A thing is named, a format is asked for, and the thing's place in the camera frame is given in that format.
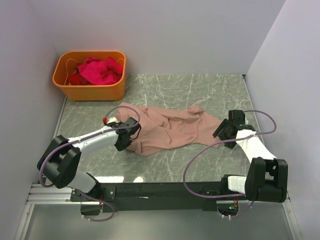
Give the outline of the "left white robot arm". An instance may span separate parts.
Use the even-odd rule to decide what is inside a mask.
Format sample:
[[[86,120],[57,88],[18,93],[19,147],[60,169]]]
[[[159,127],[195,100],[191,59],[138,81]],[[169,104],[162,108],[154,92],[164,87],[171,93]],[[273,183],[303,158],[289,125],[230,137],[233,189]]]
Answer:
[[[133,142],[132,136],[141,130],[132,117],[125,122],[109,122],[102,128],[78,137],[56,136],[37,163],[39,181],[46,177],[58,189],[78,190],[88,201],[104,196],[101,183],[90,173],[78,170],[81,159],[102,147],[114,146],[119,152]]]

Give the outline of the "dusty pink t shirt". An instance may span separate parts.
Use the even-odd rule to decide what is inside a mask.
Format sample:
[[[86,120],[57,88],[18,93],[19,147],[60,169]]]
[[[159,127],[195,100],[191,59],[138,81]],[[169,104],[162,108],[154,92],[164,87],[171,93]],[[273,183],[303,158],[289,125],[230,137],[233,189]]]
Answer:
[[[114,116],[121,122],[130,117],[137,120],[140,116],[140,133],[127,149],[142,156],[190,144],[208,146],[216,143],[219,138],[213,137],[213,133],[222,123],[198,105],[174,110],[124,102]]]

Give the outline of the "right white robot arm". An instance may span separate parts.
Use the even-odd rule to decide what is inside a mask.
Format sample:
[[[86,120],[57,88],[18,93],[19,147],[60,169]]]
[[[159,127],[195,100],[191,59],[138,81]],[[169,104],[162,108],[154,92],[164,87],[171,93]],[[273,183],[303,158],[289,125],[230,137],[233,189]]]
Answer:
[[[247,176],[225,175],[219,187],[222,198],[230,200],[237,193],[245,195],[249,201],[283,203],[287,197],[288,163],[277,158],[262,143],[252,125],[246,123],[243,110],[230,110],[212,134],[225,147],[239,146],[249,160]]]

